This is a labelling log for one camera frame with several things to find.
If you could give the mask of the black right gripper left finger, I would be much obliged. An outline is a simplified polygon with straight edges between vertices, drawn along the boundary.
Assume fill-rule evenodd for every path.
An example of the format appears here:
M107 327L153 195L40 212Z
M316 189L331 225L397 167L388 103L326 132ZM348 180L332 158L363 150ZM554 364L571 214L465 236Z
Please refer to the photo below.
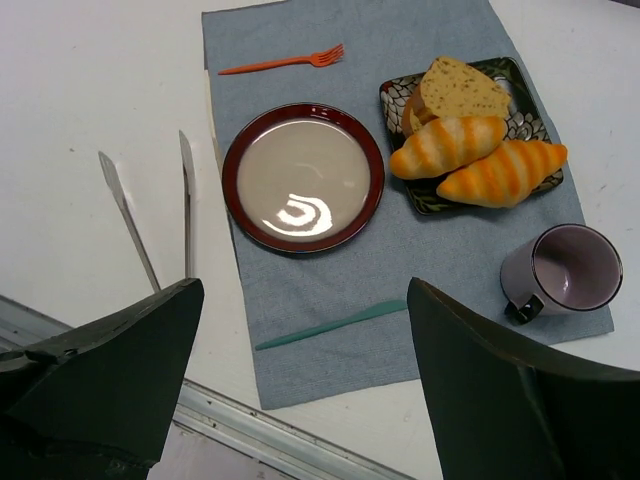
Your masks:
M1 354L4 479L144 479L162 456L204 287L181 280Z

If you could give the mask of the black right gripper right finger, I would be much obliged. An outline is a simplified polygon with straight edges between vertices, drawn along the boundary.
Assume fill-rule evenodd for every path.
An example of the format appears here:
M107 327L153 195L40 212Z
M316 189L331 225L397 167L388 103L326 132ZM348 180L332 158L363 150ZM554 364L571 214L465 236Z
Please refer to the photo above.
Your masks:
M635 479L639 375L538 343L429 283L407 294L447 479Z

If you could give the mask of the metal tongs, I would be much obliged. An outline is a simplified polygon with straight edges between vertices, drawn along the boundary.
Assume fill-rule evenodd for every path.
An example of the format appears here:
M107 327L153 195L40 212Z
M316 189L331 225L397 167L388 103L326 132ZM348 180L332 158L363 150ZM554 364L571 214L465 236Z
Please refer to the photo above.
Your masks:
M178 132L183 175L183 213L184 213L184 274L186 278L193 276L195 264L195 247L193 236L192 208L196 192L195 165L191 144L182 130ZM129 232L138 257L142 263L149 283L154 293L162 290L158 277L136 226L134 217L130 211L125 191L121 184L117 168L113 161L102 151L98 152L99 163L103 176L112 193L114 201L121 213L124 224Z

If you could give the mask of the striped bread roll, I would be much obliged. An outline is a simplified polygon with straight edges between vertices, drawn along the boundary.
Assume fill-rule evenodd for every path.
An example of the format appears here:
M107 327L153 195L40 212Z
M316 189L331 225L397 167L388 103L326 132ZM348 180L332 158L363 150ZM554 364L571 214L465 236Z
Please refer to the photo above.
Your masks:
M436 178L493 152L507 132L498 116L437 118L411 134L390 157L402 180Z
M508 140L488 156L450 173L436 189L439 197L486 208L512 208L562 168L563 144Z

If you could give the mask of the seeded bread slice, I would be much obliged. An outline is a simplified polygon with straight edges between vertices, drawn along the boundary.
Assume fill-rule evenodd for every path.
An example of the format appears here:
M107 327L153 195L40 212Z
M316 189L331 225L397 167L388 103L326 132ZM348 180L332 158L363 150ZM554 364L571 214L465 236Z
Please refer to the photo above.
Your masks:
M437 57L423 76L414 110L423 122L440 117L509 114L510 94L476 68L460 60Z

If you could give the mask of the teal plastic knife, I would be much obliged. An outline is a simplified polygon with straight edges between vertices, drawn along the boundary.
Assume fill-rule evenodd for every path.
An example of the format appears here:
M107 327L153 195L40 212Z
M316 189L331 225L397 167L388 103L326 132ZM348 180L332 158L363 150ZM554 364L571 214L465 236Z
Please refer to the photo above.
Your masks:
M254 347L256 351L268 350L280 346L296 343L330 331L334 331L352 324L382 317L407 309L405 300L389 300L372 305L343 319L334 320L326 324L310 327L298 332L290 333L272 340L260 343Z

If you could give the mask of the lilac mug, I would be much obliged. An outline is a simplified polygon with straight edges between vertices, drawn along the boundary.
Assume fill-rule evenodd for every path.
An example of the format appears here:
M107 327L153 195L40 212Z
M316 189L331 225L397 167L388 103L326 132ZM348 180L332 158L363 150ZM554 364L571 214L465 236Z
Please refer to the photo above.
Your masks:
M613 244L580 224L560 224L515 249L504 259L500 283L504 313L524 325L541 315L586 313L607 306L623 282Z

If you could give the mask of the blue-grey cloth placemat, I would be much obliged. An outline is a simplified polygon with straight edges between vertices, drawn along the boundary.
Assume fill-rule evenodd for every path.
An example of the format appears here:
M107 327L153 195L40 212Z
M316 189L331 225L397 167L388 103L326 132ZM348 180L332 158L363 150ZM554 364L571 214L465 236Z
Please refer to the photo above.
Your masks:
M439 55L460 60L516 57L486 1L286 1L206 14L207 62L222 68L343 43L332 68L291 67L211 81L219 146L259 114L283 104L319 102L362 122L389 148L379 87L424 70ZM516 247L549 227L584 219L574 182L505 210L465 209L421 216L388 180L368 225L318 254L283 255L233 228L253 345L402 299L413 278L475 312L503 320L499 270ZM419 372L406 313L253 353L258 395L273 410L346 392L414 380Z

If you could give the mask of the dark patterned square plate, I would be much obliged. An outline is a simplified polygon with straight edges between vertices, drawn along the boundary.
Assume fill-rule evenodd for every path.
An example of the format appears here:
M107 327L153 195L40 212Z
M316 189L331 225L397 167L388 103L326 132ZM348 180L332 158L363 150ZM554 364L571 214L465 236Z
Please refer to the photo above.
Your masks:
M513 58L482 59L472 62L470 66L487 75L510 94L509 115L506 118L507 140L540 140L547 143L551 141L522 71ZM416 73L393 78L383 82L379 87L382 116L392 151L401 148L405 142L401 116L422 76L422 73ZM436 194L436 189L443 180L443 177L438 177L404 183L409 202L417 213L435 215L469 207L467 204L443 199Z

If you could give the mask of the round red-rimmed plate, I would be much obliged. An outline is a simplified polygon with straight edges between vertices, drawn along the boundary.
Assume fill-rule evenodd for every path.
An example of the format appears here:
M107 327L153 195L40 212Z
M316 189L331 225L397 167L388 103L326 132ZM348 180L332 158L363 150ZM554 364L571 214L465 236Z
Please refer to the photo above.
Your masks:
M295 103L266 111L235 136L222 167L238 227L278 252L337 247L373 217L385 183L378 145L335 107Z

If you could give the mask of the orange plastic fork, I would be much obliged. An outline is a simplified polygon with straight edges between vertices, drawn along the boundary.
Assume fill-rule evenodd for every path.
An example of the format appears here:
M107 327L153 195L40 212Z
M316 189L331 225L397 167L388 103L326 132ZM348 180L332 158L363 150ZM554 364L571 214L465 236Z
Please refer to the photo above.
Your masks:
M232 67L218 72L221 76L254 73L293 65L311 65L324 68L338 62L344 56L344 45L338 44L329 50L314 52L308 56L291 57L262 63Z

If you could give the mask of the aluminium table edge rail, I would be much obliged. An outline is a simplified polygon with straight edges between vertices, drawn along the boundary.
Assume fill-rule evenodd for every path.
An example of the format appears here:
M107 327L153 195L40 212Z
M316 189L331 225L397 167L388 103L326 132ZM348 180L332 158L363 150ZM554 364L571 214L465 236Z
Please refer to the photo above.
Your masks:
M1 302L1 354L72 329L14 300ZM296 479L397 477L389 467L199 386L185 375L172 426L220 442Z

